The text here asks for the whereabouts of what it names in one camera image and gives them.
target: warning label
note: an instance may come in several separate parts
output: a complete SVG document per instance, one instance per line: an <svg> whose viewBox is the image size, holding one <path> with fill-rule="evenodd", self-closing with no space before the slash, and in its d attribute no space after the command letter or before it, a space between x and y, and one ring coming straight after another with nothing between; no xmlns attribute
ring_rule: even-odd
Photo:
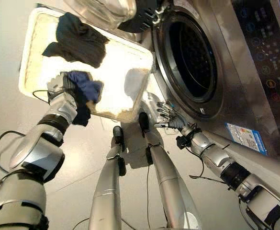
<svg viewBox="0 0 280 230"><path fill-rule="evenodd" d="M267 155L266 149L258 131L226 123L234 142Z"/></svg>

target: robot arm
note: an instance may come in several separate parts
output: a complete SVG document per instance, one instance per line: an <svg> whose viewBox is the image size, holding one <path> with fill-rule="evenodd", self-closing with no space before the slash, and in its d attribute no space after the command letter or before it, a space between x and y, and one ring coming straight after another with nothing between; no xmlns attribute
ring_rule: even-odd
<svg viewBox="0 0 280 230"><path fill-rule="evenodd" d="M190 147L216 176L235 191L240 201L246 203L246 213L259 229L280 230L280 195L277 191L232 159L226 150L210 142L196 125L186 123L170 104L159 103L158 106L161 107L158 111L167 121L155 126L177 128L183 135L176 139L179 148Z"/></svg>
<svg viewBox="0 0 280 230"><path fill-rule="evenodd" d="M52 180L64 161L59 148L77 115L74 84L65 73L48 83L50 108L21 140L0 182L0 229L45 230L44 183Z"/></svg>

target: control panel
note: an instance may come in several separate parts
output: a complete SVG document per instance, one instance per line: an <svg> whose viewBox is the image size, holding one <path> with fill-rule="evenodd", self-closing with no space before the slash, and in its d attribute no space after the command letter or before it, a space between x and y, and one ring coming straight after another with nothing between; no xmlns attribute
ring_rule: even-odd
<svg viewBox="0 0 280 230"><path fill-rule="evenodd" d="M280 27L269 0L232 0L280 133Z"/></svg>

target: white floor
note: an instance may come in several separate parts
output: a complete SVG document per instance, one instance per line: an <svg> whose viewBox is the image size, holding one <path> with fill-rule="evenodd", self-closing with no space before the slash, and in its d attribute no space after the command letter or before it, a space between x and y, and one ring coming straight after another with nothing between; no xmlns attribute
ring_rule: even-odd
<svg viewBox="0 0 280 230"><path fill-rule="evenodd" d="M69 11L61 0L39 2ZM26 133L46 112L48 105L22 95L18 90L18 71L28 16L34 0L0 0L0 134L6 130ZM90 215L94 189L110 149L112 128L120 125L106 118L92 116L87 127L71 126L64 137L62 149L66 155L55 179L45 185L47 192L46 215L50 230L71 230ZM122 217L138 230L148 229L146 219L147 164L145 143L141 139L137 123L122 124L128 152L125 155L126 176L120 178ZM193 180L189 174L201 171L201 163L186 150L176 146L176 134L171 130L159 130L166 151L185 180L197 205L205 230L246 230L238 199L223 184L205 180ZM4 151L2 164L7 167L11 150L17 142L7 136L0 143ZM205 176L214 178L206 169ZM149 212L151 228L166 225L159 197L154 167L149 174ZM85 221L76 229L87 229ZM124 223L124 230L130 229Z"/></svg>

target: white basket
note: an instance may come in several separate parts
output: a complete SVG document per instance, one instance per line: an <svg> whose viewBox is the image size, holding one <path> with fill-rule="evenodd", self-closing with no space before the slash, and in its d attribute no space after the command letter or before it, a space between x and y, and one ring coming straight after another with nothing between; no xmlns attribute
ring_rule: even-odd
<svg viewBox="0 0 280 230"><path fill-rule="evenodd" d="M32 11L25 39L20 69L19 90L26 96L46 90L47 82L62 71L89 72L93 81L101 81L101 100L88 105L91 113L121 122L134 120L140 104L153 57L149 50L94 27L109 39L106 55L97 69L82 62L67 62L62 57L44 57L42 53L56 40L56 28L62 13L36 8ZM47 100L47 94L39 97Z"/></svg>

